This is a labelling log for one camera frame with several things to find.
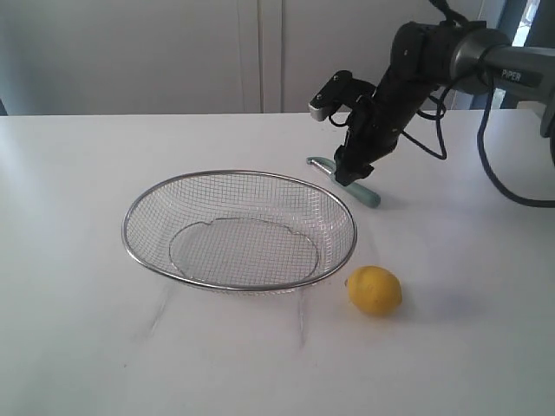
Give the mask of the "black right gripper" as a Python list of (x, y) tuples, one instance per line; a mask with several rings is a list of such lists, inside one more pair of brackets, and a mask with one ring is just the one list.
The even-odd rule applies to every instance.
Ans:
[(398, 140), (401, 109), (398, 96), (392, 94), (356, 93), (345, 145), (334, 153), (335, 181), (348, 186), (367, 178), (371, 165), (391, 153)]

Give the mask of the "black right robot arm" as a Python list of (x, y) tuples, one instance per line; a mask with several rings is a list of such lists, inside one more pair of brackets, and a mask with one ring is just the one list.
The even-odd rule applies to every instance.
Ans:
[(310, 102), (316, 120), (350, 110), (345, 141), (334, 155), (335, 179), (350, 185), (367, 178), (373, 163), (392, 153), (408, 123), (423, 116), (422, 104), (436, 105), (428, 120), (439, 124), (447, 111), (438, 88), (493, 96), (503, 89), (545, 105), (540, 134), (554, 138), (554, 51), (514, 47), (505, 34), (483, 21), (448, 18), (436, 25), (409, 22), (395, 34), (390, 62), (377, 85), (336, 72)]

